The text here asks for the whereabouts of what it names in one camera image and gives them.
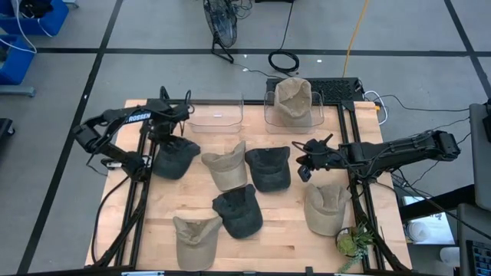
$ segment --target blue bin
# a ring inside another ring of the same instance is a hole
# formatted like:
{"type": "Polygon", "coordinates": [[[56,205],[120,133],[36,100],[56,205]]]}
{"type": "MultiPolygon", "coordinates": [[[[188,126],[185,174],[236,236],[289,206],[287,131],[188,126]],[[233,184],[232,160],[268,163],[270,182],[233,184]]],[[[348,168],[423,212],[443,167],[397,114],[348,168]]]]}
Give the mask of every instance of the blue bin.
{"type": "MultiPolygon", "coordinates": [[[[39,21],[37,18],[19,18],[22,31],[24,31],[26,35],[46,35],[43,31],[44,29],[50,36],[55,36],[60,31],[60,28],[68,15],[68,7],[62,0],[45,1],[51,2],[53,11],[46,13],[43,18],[39,18],[39,21]]],[[[0,28],[3,28],[10,35],[21,35],[15,13],[16,11],[14,11],[10,0],[0,0],[0,14],[4,15],[4,17],[0,18],[0,28]]]]}
{"type": "MultiPolygon", "coordinates": [[[[29,49],[22,38],[17,35],[0,35],[0,38],[20,49],[29,49]]],[[[7,52],[7,60],[0,68],[0,84],[20,84],[24,80],[25,73],[29,69],[34,53],[20,51],[15,48],[10,48],[8,45],[1,43],[0,46],[7,52]]]]}

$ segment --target potted plant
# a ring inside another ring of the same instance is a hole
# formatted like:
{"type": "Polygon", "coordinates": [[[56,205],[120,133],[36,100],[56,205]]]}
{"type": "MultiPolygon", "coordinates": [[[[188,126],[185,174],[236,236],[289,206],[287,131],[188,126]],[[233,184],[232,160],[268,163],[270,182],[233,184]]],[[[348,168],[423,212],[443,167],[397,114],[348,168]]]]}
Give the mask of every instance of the potted plant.
{"type": "Polygon", "coordinates": [[[351,258],[339,268],[339,273],[345,273],[351,266],[361,261],[368,253],[367,247],[373,244],[372,239],[373,235],[365,229],[364,223],[357,227],[343,228],[336,234],[336,248],[340,253],[351,258]]]}

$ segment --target white cable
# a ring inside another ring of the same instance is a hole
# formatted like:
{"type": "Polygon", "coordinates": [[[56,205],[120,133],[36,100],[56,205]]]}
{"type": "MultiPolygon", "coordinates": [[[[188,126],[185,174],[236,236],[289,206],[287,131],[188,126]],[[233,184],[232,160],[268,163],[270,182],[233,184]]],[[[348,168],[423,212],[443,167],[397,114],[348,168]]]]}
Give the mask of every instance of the white cable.
{"type": "Polygon", "coordinates": [[[39,23],[39,27],[41,28],[41,30],[43,30],[43,32],[50,38],[52,38],[53,36],[51,34],[49,34],[44,28],[43,28],[43,25],[41,25],[41,19],[38,18],[38,23],[39,23]]]}
{"type": "Polygon", "coordinates": [[[377,92],[375,92],[373,90],[370,90],[370,91],[365,92],[364,95],[366,95],[366,94],[375,94],[377,96],[377,99],[381,102],[382,108],[384,109],[385,118],[380,123],[378,123],[378,125],[380,126],[383,123],[387,122],[387,119],[389,119],[389,113],[387,112],[387,108],[385,108],[384,100],[382,100],[381,99],[381,96],[377,92]]]}
{"type": "Polygon", "coordinates": [[[21,20],[18,18],[18,14],[19,14],[19,10],[20,10],[20,4],[18,3],[18,0],[15,0],[17,2],[17,8],[15,9],[15,17],[17,18],[17,25],[18,25],[18,29],[21,31],[22,33],[22,36],[24,37],[24,39],[32,46],[32,48],[34,50],[31,50],[31,49],[23,49],[23,48],[19,48],[17,46],[14,46],[6,41],[4,41],[3,39],[0,38],[0,41],[11,47],[11,48],[14,48],[14,49],[17,49],[17,50],[20,50],[20,51],[27,51],[29,53],[32,53],[32,54],[37,54],[38,53],[38,49],[36,49],[36,47],[32,44],[32,42],[25,36],[24,34],[24,31],[22,30],[22,27],[21,27],[21,20]]]}

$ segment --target keyboard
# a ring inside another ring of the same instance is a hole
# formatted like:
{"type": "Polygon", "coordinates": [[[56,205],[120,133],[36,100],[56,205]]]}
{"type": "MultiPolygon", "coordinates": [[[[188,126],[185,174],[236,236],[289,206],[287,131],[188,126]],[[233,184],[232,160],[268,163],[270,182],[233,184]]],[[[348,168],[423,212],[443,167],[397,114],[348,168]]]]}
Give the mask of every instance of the keyboard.
{"type": "MultiPolygon", "coordinates": [[[[305,78],[312,91],[322,95],[323,104],[338,104],[342,100],[363,101],[363,87],[357,77],[305,78]]],[[[279,79],[266,81],[266,92],[275,91],[279,79]]]]}
{"type": "Polygon", "coordinates": [[[491,276],[491,245],[466,241],[471,275],[491,276]]]}

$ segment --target black baseball cap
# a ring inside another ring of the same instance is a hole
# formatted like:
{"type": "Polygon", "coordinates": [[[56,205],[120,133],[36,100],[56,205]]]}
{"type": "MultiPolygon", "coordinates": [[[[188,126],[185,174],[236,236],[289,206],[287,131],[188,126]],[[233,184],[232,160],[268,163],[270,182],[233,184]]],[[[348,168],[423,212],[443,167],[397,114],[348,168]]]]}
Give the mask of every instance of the black baseball cap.
{"type": "Polygon", "coordinates": [[[152,171],[166,179],[180,179],[188,170],[194,156],[200,153],[201,149],[196,143],[175,137],[171,142],[160,144],[152,171]]]}
{"type": "Polygon", "coordinates": [[[260,192],[274,192],[287,189],[292,182],[287,146],[251,149],[245,153],[245,161],[251,169],[252,182],[260,192]]]}
{"type": "Polygon", "coordinates": [[[246,238],[262,227],[262,214],[252,184],[219,195],[213,210],[223,219],[223,226],[233,238],[246,238]]]}

